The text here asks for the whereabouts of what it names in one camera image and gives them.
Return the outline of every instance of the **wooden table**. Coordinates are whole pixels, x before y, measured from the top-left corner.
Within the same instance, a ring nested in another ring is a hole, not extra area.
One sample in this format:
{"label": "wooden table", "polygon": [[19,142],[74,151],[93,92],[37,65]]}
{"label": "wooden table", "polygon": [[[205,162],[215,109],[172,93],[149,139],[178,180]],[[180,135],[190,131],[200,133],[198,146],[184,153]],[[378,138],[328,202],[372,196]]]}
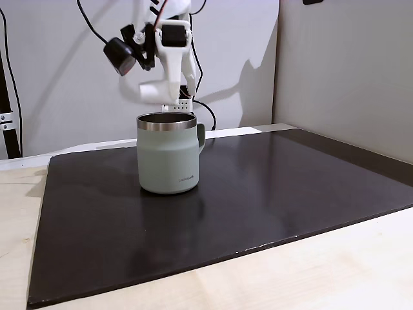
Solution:
{"label": "wooden table", "polygon": [[[289,128],[272,125],[238,133]],[[234,135],[234,131],[219,130],[212,135]],[[50,155],[3,161],[0,168],[36,165],[47,158]],[[45,181],[44,165],[0,172],[0,309],[26,308]],[[413,209],[407,209],[45,309],[413,309],[412,223]]]}

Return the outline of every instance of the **black cable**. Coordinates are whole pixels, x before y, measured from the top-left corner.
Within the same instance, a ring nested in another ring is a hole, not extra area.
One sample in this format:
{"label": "black cable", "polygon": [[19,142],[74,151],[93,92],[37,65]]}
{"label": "black cable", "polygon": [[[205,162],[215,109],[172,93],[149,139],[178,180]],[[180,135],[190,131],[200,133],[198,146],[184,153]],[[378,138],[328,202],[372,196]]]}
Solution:
{"label": "black cable", "polygon": [[190,14],[190,15],[195,15],[195,14],[200,13],[200,11],[202,11],[202,9],[204,8],[205,3],[207,3],[207,0],[204,0],[204,3],[202,4],[201,8],[200,8],[198,11],[196,11],[195,13],[189,13],[189,14]]}
{"label": "black cable", "polygon": [[4,29],[5,29],[5,50],[6,50],[6,58],[7,58],[7,66],[8,71],[10,73],[10,77],[12,78],[13,88],[15,99],[17,101],[17,107],[19,108],[19,122],[20,122],[20,156],[23,157],[23,119],[21,117],[21,106],[20,106],[20,99],[19,94],[17,93],[17,87],[15,85],[14,75],[12,71],[12,66],[10,64],[10,57],[8,56],[8,40],[7,40],[7,23],[6,23],[6,16],[3,13],[3,10],[0,8],[1,15],[3,17]]}
{"label": "black cable", "polygon": [[212,125],[211,130],[215,130],[216,127],[217,127],[217,119],[215,118],[215,114],[214,114],[214,112],[211,110],[211,108],[208,107],[208,105],[206,105],[205,103],[200,102],[200,101],[198,101],[198,100],[193,99],[193,102],[199,103],[200,105],[202,105],[203,107],[205,107],[205,108],[209,111],[209,113],[211,113],[212,118],[214,119],[214,124]]}
{"label": "black cable", "polygon": [[[191,15],[189,15],[189,22],[191,24],[191,32],[192,32],[192,16]],[[196,85],[196,91],[198,91],[199,85],[201,84],[201,81],[202,81],[202,77],[204,76],[204,72],[202,71],[201,64],[199,63],[198,55],[196,54],[195,44],[194,44],[194,36],[193,35],[192,35],[191,46],[192,46],[192,51],[194,52],[194,57],[195,57],[195,60],[196,60],[196,64],[198,65],[199,73],[200,73],[198,84]]]}
{"label": "black cable", "polygon": [[79,7],[79,9],[80,9],[80,12],[81,12],[82,15],[83,15],[83,18],[84,18],[85,21],[86,21],[86,24],[88,24],[88,26],[89,26],[89,28],[91,29],[91,31],[92,31],[100,40],[102,40],[104,44],[108,44],[108,41],[106,41],[106,40],[105,40],[100,34],[98,34],[97,31],[93,28],[92,24],[90,23],[88,17],[87,17],[86,14],[85,14],[85,11],[84,11],[83,8],[82,8],[82,5],[80,4],[80,0],[77,0],[77,5],[78,5],[78,7]]}
{"label": "black cable", "polygon": [[[190,22],[190,24],[191,24],[191,32],[192,32],[192,15],[191,15],[191,14],[189,15],[189,22]],[[198,56],[197,56],[197,54],[196,54],[195,44],[194,44],[194,37],[193,37],[193,36],[192,36],[191,46],[192,46],[192,51],[194,52],[194,56],[195,56],[196,63],[197,63],[198,68],[199,68],[199,72],[200,72],[200,74],[201,74],[201,75],[199,76],[198,84],[196,85],[196,91],[198,91],[198,88],[199,88],[199,86],[200,86],[200,84],[201,84],[201,80],[202,80],[202,77],[203,77],[204,73],[203,73],[203,71],[202,71],[201,64],[199,63]],[[198,100],[195,100],[195,96],[192,98],[192,101],[193,101],[193,102],[196,102],[196,103],[199,103],[200,105],[204,106],[204,107],[209,111],[209,113],[211,113],[212,118],[214,119],[214,124],[212,125],[212,129],[211,129],[211,130],[215,130],[216,127],[217,127],[217,119],[216,119],[216,117],[215,117],[214,111],[212,111],[212,109],[211,109],[208,105],[206,105],[205,103],[200,102],[200,101],[198,101]]]}

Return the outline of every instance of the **black board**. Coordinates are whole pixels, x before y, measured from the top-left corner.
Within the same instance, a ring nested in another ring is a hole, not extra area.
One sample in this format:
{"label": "black board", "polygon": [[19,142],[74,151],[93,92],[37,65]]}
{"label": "black board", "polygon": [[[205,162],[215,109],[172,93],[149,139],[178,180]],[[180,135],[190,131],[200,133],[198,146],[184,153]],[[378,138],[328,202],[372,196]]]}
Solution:
{"label": "black board", "polygon": [[199,185],[139,186],[136,149],[53,157],[32,308],[140,284],[413,204],[411,165],[293,129],[208,140]]}

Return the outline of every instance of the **mug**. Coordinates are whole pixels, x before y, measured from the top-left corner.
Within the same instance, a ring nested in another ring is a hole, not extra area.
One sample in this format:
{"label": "mug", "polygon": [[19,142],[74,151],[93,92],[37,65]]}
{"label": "mug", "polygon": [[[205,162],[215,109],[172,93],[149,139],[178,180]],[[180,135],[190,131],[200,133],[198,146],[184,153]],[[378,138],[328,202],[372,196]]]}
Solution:
{"label": "mug", "polygon": [[205,126],[187,113],[151,113],[137,118],[137,166],[142,188],[156,194],[189,191],[199,181]]}

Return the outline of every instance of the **white wall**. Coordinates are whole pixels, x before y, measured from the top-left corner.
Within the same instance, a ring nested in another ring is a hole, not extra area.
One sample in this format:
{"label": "white wall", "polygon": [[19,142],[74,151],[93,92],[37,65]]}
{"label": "white wall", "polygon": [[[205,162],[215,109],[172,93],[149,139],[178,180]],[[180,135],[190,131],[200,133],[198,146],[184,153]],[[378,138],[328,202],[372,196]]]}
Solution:
{"label": "white wall", "polygon": [[[193,0],[194,10],[203,0]],[[138,0],[82,0],[107,39],[136,23]],[[103,44],[87,28],[76,0],[0,0],[8,18],[10,58],[23,109],[25,156],[82,143],[136,137],[136,116],[158,111],[139,104],[134,87],[162,76],[139,65],[120,78]],[[271,122],[278,0],[208,0],[194,16],[194,42],[204,70],[197,98],[219,129]],[[0,48],[4,56],[3,36]],[[15,99],[10,97],[14,110]],[[198,118],[208,128],[203,107]],[[0,158],[6,158],[0,138]]]}
{"label": "white wall", "polygon": [[281,0],[275,121],[413,163],[413,1]]}

